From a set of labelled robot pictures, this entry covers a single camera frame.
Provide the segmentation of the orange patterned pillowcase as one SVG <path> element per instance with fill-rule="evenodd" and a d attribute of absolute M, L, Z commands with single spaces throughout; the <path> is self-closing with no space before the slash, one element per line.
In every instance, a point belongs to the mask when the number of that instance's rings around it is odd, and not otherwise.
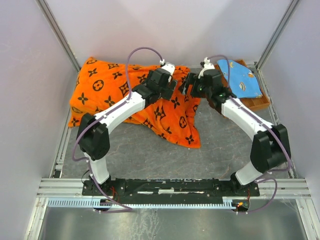
<path fill-rule="evenodd" d="M 85 113 L 100 113 L 126 97 L 130 87 L 143 82 L 150 70 L 158 65 L 131 64 L 126 79 L 125 65 L 89 57 L 76 78 L 69 101 L 71 117 L 68 127 L 78 127 Z M 125 120 L 125 123 L 143 125 L 157 136 L 182 147 L 201 147 L 200 134 L 195 127 L 195 116 L 200 98 L 174 90 L 170 100 L 160 99 Z"/>

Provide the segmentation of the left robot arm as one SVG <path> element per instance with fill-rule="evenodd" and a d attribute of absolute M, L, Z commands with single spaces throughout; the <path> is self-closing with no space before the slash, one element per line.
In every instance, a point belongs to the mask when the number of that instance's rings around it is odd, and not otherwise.
<path fill-rule="evenodd" d="M 145 82 L 136 85 L 122 100 L 95 115 L 86 113 L 82 116 L 76 142 L 89 162 L 95 178 L 93 189 L 99 195 L 106 195 L 111 189 L 106 161 L 110 133 L 124 120 L 159 99 L 170 100 L 177 86 L 177 81 L 173 79 L 174 71 L 175 66 L 170 63 L 151 70 Z"/>

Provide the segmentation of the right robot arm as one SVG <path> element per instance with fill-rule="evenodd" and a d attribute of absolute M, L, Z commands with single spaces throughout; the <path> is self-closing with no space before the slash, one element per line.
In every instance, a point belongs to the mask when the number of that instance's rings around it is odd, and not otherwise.
<path fill-rule="evenodd" d="M 223 85 L 221 78 L 217 69 L 188 73 L 179 91 L 183 95 L 207 99 L 213 109 L 233 121 L 251 139 L 249 162 L 234 173 L 234 180 L 229 183 L 231 193 L 240 196 L 247 191 L 248 184 L 267 172 L 278 172 L 283 164 L 288 168 L 292 166 L 289 136 L 283 124 L 274 125 L 246 107 Z"/>

